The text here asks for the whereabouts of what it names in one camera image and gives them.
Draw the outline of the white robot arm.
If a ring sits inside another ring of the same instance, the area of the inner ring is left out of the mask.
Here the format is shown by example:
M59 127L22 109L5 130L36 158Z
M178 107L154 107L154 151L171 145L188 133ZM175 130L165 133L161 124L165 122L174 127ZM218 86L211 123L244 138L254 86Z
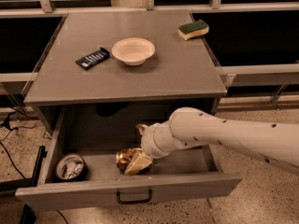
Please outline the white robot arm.
M125 173L135 175L177 150L218 145L299 174L299 125L219 119L190 107L175 110L168 121L139 124L141 148Z

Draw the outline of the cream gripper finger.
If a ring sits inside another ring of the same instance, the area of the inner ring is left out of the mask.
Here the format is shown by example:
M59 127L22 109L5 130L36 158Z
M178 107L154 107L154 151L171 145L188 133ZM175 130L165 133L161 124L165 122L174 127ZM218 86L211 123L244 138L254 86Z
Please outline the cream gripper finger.
M136 175L140 171L148 168L152 164L152 158L146 154L144 151L137 151L124 173L126 175Z
M146 124L137 124L136 128L138 129L139 133L143 135L145 131L148 129L148 125Z

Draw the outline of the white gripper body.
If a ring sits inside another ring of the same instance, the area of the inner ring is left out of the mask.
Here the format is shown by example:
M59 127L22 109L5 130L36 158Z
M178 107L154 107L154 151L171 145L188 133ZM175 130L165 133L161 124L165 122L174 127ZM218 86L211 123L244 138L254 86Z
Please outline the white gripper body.
M141 149L153 159L168 156L168 146L172 144L169 123L154 123L141 135Z

